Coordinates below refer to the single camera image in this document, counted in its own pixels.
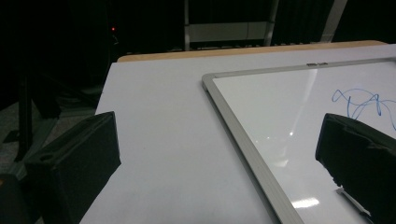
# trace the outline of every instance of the white table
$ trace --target white table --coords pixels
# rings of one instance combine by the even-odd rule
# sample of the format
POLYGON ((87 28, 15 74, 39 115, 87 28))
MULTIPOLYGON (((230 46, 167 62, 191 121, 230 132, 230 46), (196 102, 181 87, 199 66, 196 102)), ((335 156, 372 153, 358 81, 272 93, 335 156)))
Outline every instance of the white table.
POLYGON ((113 63, 96 113, 115 111, 122 165, 81 223, 276 223, 205 95, 202 75, 380 58, 396 47, 255 50, 113 63))

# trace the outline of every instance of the blue marker drawing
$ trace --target blue marker drawing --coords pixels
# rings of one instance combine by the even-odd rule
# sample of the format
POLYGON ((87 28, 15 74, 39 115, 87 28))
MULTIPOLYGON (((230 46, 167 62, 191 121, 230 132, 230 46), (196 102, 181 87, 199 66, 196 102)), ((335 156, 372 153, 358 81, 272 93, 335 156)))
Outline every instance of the blue marker drawing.
POLYGON ((393 129, 396 131, 396 122, 393 120, 392 110, 389 108, 390 104, 396 104, 396 101, 380 100, 379 94, 363 89, 351 89, 347 91, 336 90, 332 95, 332 101, 337 102, 340 99, 346 100, 346 114, 352 119, 358 119, 366 106, 374 105, 376 107, 376 113, 378 116, 382 116, 382 111, 385 108, 384 111, 388 111, 390 122, 393 129))

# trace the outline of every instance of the whiteboard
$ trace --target whiteboard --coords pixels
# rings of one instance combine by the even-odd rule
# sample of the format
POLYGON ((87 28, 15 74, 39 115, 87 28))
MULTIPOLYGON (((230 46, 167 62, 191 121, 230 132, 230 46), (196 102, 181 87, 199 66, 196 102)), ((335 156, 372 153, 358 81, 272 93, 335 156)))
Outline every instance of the whiteboard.
POLYGON ((395 59, 203 76, 282 223, 366 223, 315 160, 326 113, 396 138, 395 59))

